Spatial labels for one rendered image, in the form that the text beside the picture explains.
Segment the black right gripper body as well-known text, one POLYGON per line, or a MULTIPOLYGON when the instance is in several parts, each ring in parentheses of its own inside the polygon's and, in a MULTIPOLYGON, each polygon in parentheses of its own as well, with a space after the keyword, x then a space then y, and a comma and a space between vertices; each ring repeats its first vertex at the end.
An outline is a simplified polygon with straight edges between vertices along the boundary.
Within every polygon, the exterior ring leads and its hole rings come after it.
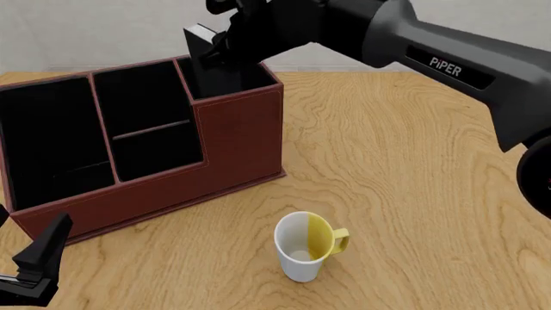
POLYGON ((224 39, 226 58, 234 64, 257 64, 276 55, 276 34, 267 0, 232 0, 237 12, 230 17, 224 39))

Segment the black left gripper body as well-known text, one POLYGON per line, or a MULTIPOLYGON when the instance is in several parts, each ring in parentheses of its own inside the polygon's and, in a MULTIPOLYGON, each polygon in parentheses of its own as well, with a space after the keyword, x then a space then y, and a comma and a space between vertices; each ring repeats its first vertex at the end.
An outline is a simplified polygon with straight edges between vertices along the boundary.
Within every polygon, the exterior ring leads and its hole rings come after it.
POLYGON ((0 307, 47 307, 57 293, 59 276, 47 275, 39 281, 25 281, 0 275, 0 307))

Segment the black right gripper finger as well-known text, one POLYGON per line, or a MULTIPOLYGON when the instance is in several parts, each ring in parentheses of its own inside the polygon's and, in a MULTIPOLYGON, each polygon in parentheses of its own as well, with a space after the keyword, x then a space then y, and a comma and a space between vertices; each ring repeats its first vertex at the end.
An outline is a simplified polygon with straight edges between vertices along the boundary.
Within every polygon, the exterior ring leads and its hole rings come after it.
POLYGON ((233 64, 233 58, 228 46, 229 31, 220 33, 205 33, 200 35, 204 42, 203 51, 200 53, 199 61, 204 67, 225 66, 233 64))

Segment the black book with white pages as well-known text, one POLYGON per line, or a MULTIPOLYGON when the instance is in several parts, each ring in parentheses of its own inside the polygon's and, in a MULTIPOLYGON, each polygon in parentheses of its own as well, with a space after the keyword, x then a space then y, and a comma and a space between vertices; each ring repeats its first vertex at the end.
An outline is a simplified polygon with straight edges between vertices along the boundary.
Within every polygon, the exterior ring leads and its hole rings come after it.
POLYGON ((223 96, 228 91, 227 71, 204 65, 199 56, 210 51, 217 34, 210 28, 195 24, 183 30, 189 49, 189 58, 178 61, 180 69, 195 100, 223 96))

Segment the red-brown desk caddy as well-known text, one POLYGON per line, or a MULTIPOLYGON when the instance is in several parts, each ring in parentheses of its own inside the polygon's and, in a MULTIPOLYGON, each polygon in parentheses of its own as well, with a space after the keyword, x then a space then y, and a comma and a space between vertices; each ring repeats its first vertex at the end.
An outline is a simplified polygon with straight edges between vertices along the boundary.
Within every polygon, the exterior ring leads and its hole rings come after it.
POLYGON ((74 244, 282 177, 283 84, 227 81, 189 56, 0 85, 1 206, 31 238, 69 214, 74 244))

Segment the white and yellow mug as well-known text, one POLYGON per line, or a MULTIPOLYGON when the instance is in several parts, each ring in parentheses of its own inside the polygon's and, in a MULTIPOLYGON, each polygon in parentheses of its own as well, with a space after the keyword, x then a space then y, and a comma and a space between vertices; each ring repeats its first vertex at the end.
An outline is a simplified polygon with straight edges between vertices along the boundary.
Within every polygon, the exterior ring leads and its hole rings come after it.
POLYGON ((350 233, 333 229, 322 216, 297 211, 277 223, 274 242, 285 275, 292 281, 310 282, 329 256, 347 249, 350 233))

